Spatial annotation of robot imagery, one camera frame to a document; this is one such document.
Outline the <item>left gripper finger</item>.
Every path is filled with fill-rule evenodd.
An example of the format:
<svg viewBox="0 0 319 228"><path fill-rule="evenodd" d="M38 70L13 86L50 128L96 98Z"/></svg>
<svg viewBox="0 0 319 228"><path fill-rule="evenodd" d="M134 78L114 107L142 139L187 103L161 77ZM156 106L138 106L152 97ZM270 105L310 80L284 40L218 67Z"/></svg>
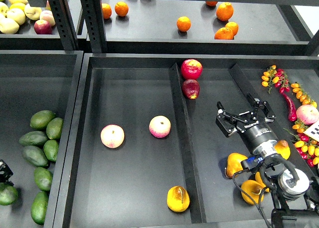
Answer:
<svg viewBox="0 0 319 228"><path fill-rule="evenodd" d="M10 181L10 178L13 176L12 170L9 168L7 163L0 159L0 182L8 185L13 185L13 182Z"/></svg>

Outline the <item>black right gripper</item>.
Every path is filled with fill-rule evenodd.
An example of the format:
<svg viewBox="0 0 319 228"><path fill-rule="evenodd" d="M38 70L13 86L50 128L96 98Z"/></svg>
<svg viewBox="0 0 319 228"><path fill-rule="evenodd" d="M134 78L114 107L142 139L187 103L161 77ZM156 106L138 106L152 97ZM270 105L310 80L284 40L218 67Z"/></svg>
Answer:
<svg viewBox="0 0 319 228"><path fill-rule="evenodd" d="M230 137L238 131L251 154L276 154L274 146L278 142L278 137L269 126L269 123L276 119L275 113L267 101L254 98L250 93L246 98L253 110L239 115L226 112L222 103L218 101L216 125L225 137Z"/></svg>

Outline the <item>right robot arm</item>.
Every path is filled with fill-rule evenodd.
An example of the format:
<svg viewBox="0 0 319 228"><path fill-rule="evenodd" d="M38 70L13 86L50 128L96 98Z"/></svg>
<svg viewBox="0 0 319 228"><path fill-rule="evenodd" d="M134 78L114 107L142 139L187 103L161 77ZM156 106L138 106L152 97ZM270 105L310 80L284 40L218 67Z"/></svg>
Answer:
<svg viewBox="0 0 319 228"><path fill-rule="evenodd" d="M242 169L228 177L248 172L259 172L265 185L256 195L237 186L256 206L269 228L317 228L319 204L311 198L317 186L308 176L284 159L276 150L279 140L269 127L276 116L267 101L247 94L251 111L239 115L225 111L217 102L216 124L226 137L238 133L251 156L240 162Z"/></svg>

